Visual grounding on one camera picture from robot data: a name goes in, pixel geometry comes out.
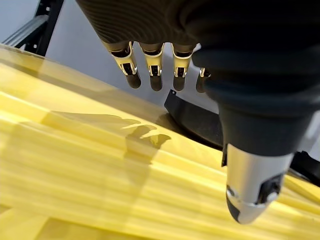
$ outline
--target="yellow fabric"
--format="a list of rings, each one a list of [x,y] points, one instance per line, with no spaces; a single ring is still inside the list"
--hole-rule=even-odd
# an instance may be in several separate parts
[[[320,188],[286,176],[239,225],[220,151],[160,107],[18,52],[0,46],[1,240],[320,239]]]

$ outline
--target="black plastic bracket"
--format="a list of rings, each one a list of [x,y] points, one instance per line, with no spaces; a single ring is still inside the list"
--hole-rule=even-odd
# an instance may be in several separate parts
[[[164,107],[185,130],[187,137],[214,149],[223,149],[223,131],[218,114],[179,98],[174,90],[170,90]],[[222,166],[225,165],[226,158],[222,160]],[[290,168],[320,187],[320,162],[310,157],[307,152],[296,152]]]

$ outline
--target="metal frame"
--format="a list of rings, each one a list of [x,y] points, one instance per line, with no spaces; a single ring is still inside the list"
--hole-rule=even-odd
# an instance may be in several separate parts
[[[2,43],[45,56],[64,0],[40,0],[34,18]]]

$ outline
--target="yellow cloth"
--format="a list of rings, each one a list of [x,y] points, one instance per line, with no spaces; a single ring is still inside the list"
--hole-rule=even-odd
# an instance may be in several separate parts
[[[19,52],[0,46],[1,240],[320,239],[320,188],[286,176],[240,225],[220,151],[158,106]]]

